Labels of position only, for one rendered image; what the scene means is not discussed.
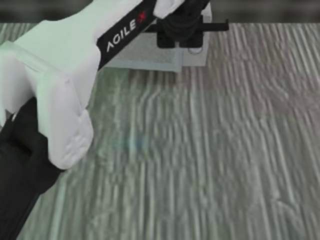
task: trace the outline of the wooden floor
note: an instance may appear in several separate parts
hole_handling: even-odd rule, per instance
[[[94,142],[19,240],[320,239],[320,25],[232,24],[210,44],[181,74],[100,72]]]

